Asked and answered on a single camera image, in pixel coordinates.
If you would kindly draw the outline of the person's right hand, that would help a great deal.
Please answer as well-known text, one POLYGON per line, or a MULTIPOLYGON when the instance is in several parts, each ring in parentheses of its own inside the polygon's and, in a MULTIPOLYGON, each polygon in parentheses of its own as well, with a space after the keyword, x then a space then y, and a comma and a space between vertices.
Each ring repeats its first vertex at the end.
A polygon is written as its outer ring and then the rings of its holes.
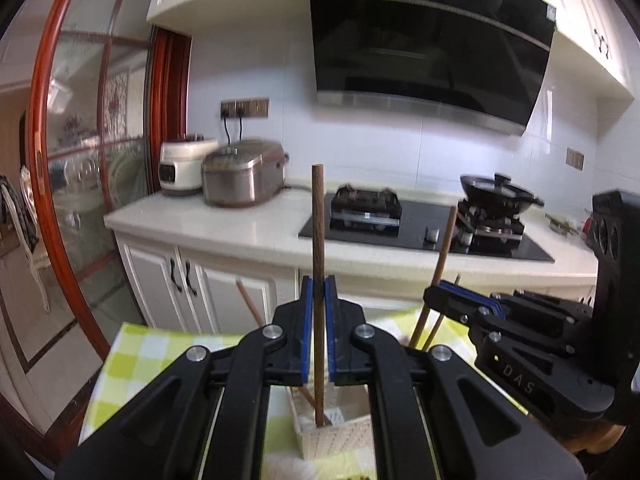
POLYGON ((573 454, 580 452, 602 454, 616 445, 625 431, 625 426, 614 425, 609 422, 596 422, 580 436, 561 440, 560 443, 567 451, 573 454))

